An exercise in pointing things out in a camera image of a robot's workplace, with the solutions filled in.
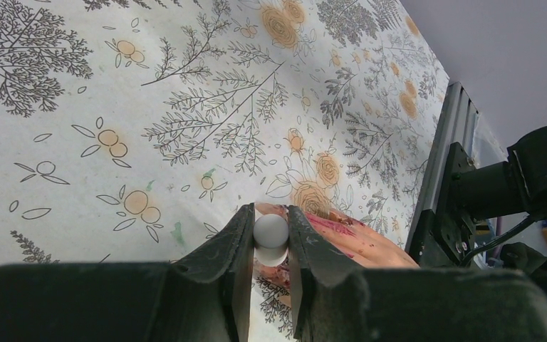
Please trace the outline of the person's hand dark nails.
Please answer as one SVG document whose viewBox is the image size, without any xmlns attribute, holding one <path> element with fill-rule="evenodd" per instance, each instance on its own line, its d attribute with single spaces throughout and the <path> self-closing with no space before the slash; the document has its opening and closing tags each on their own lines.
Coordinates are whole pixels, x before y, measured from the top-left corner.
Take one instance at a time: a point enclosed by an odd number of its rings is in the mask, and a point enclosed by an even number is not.
<svg viewBox="0 0 547 342">
<path fill-rule="evenodd" d="M 288 219 L 287 208 L 282 204 L 256 203 L 261 214 L 277 214 Z M 420 266 L 402 248 L 382 236 L 368 225 L 336 210 L 325 214 L 304 212 L 310 225 L 326 241 L 344 253 L 348 258 L 365 268 L 408 268 Z M 288 266 L 264 266 L 256 259 L 254 266 L 259 276 L 270 284 L 290 292 L 290 271 Z"/>
</svg>

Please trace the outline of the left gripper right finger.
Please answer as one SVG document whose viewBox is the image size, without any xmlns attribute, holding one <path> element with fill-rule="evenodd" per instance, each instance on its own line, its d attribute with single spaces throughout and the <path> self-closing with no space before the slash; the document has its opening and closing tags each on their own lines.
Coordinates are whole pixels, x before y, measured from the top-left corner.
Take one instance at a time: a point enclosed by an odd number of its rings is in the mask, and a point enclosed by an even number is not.
<svg viewBox="0 0 547 342">
<path fill-rule="evenodd" d="M 547 341 L 547 296 L 517 271 L 366 269 L 298 207 L 288 223 L 300 341 Z"/>
</svg>

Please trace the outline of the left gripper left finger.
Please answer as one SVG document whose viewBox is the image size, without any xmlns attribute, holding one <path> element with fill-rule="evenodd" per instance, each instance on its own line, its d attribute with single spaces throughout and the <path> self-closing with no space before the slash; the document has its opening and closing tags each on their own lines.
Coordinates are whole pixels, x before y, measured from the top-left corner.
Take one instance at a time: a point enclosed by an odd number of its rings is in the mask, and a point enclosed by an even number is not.
<svg viewBox="0 0 547 342">
<path fill-rule="evenodd" d="M 0 341 L 246 341 L 255 208 L 168 262 L 0 266 Z"/>
</svg>

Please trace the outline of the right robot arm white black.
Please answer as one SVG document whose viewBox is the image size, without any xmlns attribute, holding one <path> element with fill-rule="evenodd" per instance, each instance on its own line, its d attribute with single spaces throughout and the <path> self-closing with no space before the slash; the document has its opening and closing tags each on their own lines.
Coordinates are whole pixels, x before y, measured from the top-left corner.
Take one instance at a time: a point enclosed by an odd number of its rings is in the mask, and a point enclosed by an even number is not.
<svg viewBox="0 0 547 342">
<path fill-rule="evenodd" d="M 547 126 L 509 146 L 503 162 L 452 176 L 450 192 L 475 219 L 526 212 L 547 218 Z"/>
</svg>

